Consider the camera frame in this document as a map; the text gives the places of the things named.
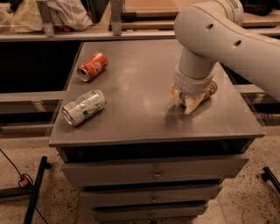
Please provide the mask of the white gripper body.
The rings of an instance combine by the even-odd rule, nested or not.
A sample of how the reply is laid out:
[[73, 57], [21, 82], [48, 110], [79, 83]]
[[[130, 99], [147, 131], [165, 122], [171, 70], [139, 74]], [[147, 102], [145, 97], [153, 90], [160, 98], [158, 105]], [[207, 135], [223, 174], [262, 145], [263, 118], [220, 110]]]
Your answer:
[[213, 69], [210, 69], [206, 75], [206, 78], [194, 79], [187, 76], [186, 74], [183, 74], [179, 70], [179, 67], [176, 66], [173, 81], [174, 85], [182, 93], [187, 95], [200, 95], [208, 90], [213, 76]]

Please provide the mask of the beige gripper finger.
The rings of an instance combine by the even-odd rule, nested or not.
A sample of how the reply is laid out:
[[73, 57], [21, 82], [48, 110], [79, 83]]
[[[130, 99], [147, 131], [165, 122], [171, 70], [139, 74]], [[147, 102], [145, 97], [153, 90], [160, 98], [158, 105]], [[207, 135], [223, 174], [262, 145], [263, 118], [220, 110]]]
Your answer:
[[169, 107], [179, 106], [181, 104], [180, 94], [181, 91], [177, 88], [177, 86], [174, 83], [172, 83], [168, 97]]
[[204, 100], [208, 99], [210, 94], [202, 93], [196, 96], [185, 97], [185, 114], [190, 115]]

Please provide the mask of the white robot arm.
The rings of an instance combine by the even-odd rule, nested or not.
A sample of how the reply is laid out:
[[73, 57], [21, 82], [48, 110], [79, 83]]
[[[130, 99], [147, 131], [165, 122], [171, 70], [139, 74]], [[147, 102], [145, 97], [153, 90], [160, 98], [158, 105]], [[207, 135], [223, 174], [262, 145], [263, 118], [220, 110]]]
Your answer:
[[182, 45], [171, 98], [191, 114], [216, 91], [214, 64], [220, 62], [280, 100], [280, 40], [241, 27], [238, 0], [191, 4], [176, 16], [174, 32]]

